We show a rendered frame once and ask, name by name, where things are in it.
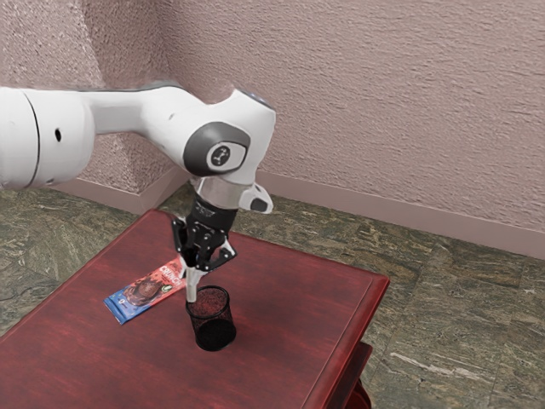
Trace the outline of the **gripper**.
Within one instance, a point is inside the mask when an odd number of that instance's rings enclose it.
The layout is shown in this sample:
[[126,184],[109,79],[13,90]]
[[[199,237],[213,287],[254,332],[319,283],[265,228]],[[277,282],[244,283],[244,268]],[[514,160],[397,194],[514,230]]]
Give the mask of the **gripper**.
[[228,241],[229,232],[238,211],[217,207],[200,195],[196,195],[190,215],[186,218],[188,241],[195,249],[187,256],[186,224],[184,219],[175,217],[171,222],[174,247],[178,253],[181,272],[186,278],[186,301],[196,302],[198,284],[202,277],[231,261],[237,252]]

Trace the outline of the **red blue chocolate bar wrapper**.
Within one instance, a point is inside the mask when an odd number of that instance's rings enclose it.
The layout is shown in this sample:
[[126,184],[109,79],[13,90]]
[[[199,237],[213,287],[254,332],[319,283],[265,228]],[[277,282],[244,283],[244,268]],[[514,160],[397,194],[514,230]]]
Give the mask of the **red blue chocolate bar wrapper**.
[[103,303],[120,325],[186,287],[185,264],[178,256],[107,297]]

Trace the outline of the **black mesh pen holder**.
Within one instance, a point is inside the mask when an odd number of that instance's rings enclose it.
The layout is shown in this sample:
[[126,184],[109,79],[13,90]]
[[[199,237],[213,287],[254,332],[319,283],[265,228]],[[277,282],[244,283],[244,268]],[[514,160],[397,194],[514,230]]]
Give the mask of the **black mesh pen holder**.
[[233,323],[230,296],[218,285],[198,288],[197,300],[186,302],[196,344],[203,350],[216,352],[231,344],[237,335]]

